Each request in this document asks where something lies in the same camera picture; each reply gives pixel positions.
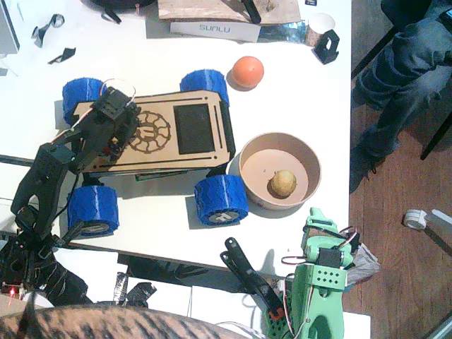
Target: paper cup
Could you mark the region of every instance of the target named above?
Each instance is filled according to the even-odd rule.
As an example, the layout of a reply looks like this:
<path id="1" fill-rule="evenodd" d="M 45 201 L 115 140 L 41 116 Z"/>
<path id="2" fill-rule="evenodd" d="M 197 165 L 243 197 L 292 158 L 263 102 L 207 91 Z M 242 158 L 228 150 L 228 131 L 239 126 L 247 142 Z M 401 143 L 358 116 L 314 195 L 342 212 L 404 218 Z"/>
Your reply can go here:
<path id="1" fill-rule="evenodd" d="M 311 47 L 315 47 L 319 42 L 322 34 L 334 29 L 336 22 L 331 16 L 325 13 L 314 14 L 308 23 L 308 29 L 306 31 L 305 44 Z"/>

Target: paper bowl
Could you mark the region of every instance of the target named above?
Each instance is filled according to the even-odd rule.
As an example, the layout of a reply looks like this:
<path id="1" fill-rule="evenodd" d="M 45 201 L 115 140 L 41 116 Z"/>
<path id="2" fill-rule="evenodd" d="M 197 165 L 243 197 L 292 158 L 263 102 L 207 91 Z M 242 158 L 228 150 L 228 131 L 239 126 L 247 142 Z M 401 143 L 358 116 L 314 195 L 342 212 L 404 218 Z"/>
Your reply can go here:
<path id="1" fill-rule="evenodd" d="M 297 178 L 297 187 L 288 197 L 276 195 L 270 180 L 280 170 Z M 239 173 L 246 194 L 267 210 L 287 210 L 301 205 L 316 192 L 321 166 L 316 153 L 303 141 L 285 133 L 266 133 L 251 139 L 239 158 Z"/>

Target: potato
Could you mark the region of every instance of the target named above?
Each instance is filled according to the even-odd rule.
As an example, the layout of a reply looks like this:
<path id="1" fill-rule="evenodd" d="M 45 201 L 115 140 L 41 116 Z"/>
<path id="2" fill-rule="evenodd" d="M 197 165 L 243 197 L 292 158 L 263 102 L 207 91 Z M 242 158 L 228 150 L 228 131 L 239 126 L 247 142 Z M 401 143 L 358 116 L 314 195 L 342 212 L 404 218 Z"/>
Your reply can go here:
<path id="1" fill-rule="evenodd" d="M 271 179 L 271 188 L 279 196 L 287 197 L 297 187 L 297 178 L 291 171 L 277 171 Z"/>

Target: blue tire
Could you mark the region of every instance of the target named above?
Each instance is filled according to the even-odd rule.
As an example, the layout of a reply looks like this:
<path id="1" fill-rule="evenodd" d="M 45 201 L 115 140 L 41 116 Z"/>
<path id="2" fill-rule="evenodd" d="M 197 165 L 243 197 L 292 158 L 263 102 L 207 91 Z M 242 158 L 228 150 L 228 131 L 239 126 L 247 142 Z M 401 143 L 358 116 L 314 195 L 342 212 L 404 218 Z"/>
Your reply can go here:
<path id="1" fill-rule="evenodd" d="M 180 83 L 181 91 L 190 90 L 211 90 L 217 92 L 222 101 L 229 106 L 225 77 L 213 69 L 202 69 L 187 74 Z"/>
<path id="2" fill-rule="evenodd" d="M 86 222 L 81 235 L 105 235 L 119 226 L 116 191 L 105 186 L 84 186 L 73 192 L 68 205 L 68 228 L 79 220 Z"/>
<path id="3" fill-rule="evenodd" d="M 198 218 L 204 225 L 229 225 L 248 215 L 245 185 L 240 177 L 216 175 L 195 186 Z"/>
<path id="4" fill-rule="evenodd" d="M 94 78 L 80 78 L 69 81 L 63 87 L 63 116 L 70 125 L 73 121 L 73 110 L 79 102 L 96 101 L 103 82 Z"/>

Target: shoe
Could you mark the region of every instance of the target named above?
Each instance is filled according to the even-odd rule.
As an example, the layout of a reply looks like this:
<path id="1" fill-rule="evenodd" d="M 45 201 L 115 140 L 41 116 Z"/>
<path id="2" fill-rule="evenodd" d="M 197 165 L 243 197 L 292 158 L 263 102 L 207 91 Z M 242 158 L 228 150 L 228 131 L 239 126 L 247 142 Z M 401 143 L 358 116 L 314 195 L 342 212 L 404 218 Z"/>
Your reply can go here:
<path id="1" fill-rule="evenodd" d="M 358 144 L 350 151 L 350 194 L 356 191 L 362 179 L 369 179 L 369 172 L 376 174 L 376 168 L 383 164 L 384 157 L 374 157 Z"/>

